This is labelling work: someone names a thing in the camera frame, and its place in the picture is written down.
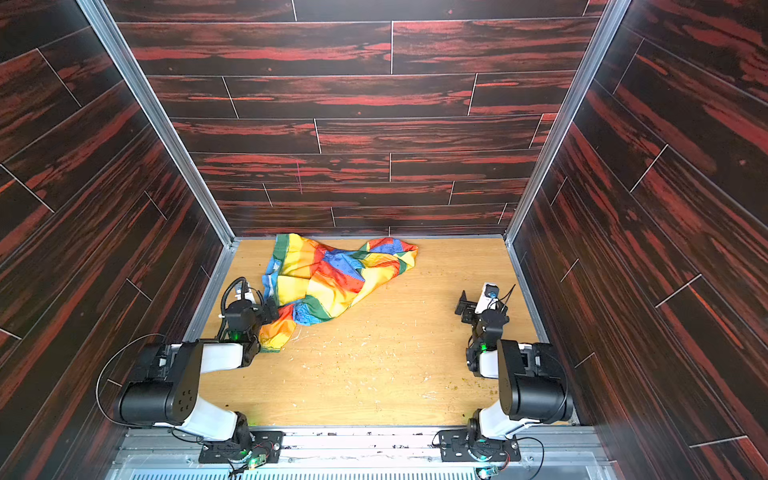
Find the rainbow striped zip jacket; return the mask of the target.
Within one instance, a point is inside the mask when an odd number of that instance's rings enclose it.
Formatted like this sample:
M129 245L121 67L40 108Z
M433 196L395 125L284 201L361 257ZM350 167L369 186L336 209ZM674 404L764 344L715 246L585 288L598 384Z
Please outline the rainbow striped zip jacket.
M297 326L338 318L378 287L412 269L417 255L417 246L392 237L344 250L295 233L277 235L262 285L264 297L277 305L278 318L261 327L262 347L279 351Z

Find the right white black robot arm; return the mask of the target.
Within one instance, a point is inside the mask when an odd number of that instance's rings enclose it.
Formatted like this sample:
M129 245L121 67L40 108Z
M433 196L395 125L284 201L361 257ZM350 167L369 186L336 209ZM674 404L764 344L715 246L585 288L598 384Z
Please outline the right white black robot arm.
M477 410L466 427L439 433L445 461L518 462L517 434L534 425L566 421L573 398L565 369L548 343L520 343L503 337L509 323L507 295L484 283L479 299L465 294L455 314L471 326L466 365L476 377L498 382L498 399Z

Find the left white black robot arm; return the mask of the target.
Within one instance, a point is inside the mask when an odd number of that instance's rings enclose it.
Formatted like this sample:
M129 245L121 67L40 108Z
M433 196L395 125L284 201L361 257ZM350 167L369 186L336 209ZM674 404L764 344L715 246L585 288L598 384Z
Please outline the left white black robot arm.
M213 339L146 345L114 402L114 414L106 418L125 427L178 429L219 457L242 461L255 447L246 416L205 400L200 379L250 366L261 350L261 328L277 318L273 299L243 298L223 308Z

